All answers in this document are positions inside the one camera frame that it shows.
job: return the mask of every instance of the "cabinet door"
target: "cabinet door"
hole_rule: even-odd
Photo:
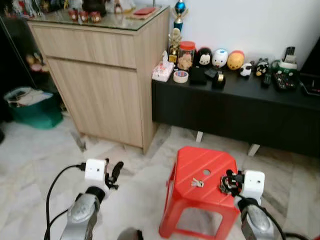
[[[142,147],[134,70],[58,59],[48,62],[81,133]]]

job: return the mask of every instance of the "cable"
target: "cable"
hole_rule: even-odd
[[[306,238],[305,236],[302,236],[298,233],[293,233],[293,232],[285,232],[284,233],[286,237],[288,238],[297,238],[297,239],[300,239],[300,240],[309,240],[308,238]]]
[[[54,222],[55,222],[59,217],[61,217],[61,216],[62,216],[63,214],[65,214],[66,212],[68,212],[68,210],[69,210],[69,209],[66,209],[66,210],[64,210],[63,212],[59,213],[57,216],[55,216],[55,218],[52,219],[52,221],[50,222],[49,228],[51,228],[52,224],[54,224]],[[45,230],[44,240],[47,240],[47,239],[48,239],[48,238],[47,238],[47,234],[48,234],[48,232],[49,232],[49,228],[47,228],[47,229]]]
[[[240,194],[237,194],[237,196],[242,198],[242,199],[247,200],[246,197],[241,196]],[[281,226],[279,225],[279,223],[274,219],[274,217],[271,216],[271,214],[264,207],[260,206],[259,204],[255,204],[255,203],[252,203],[252,204],[256,205],[259,209],[261,209],[270,218],[270,220],[274,223],[276,228],[279,230],[282,240],[286,240],[285,233],[283,232],[283,230],[282,230]]]
[[[61,172],[59,172],[59,174],[55,177],[55,179],[53,180],[53,182],[51,183],[51,186],[49,188],[49,191],[46,195],[46,201],[45,201],[45,214],[46,214],[46,232],[47,232],[47,240],[50,240],[50,215],[49,215],[49,200],[50,200],[50,195],[51,195],[51,191],[52,188],[54,187],[56,181],[58,180],[58,178],[60,177],[60,175],[68,169],[71,168],[78,168],[81,171],[84,171],[86,169],[86,163],[82,162],[81,164],[77,164],[77,165],[70,165],[67,166],[66,168],[62,169]]]

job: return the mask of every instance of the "glass jar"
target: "glass jar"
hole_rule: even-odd
[[[193,41],[181,41],[178,53],[178,68],[189,70],[194,62],[196,44]]]

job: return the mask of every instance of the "white toy figure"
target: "white toy figure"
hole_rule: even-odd
[[[212,58],[212,65],[215,68],[222,68],[224,65],[226,65],[228,60],[228,52],[223,49],[220,48],[218,50],[216,50],[213,54],[213,58]]]
[[[240,75],[243,77],[249,77],[253,68],[255,61],[247,62],[243,64],[240,68]]]

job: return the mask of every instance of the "white wall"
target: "white wall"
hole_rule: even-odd
[[[135,0],[152,4],[152,0]],[[156,0],[173,7],[177,0]],[[279,59],[295,46],[299,68],[320,37],[320,0],[185,0],[184,40],[197,48],[242,50],[246,61]]]

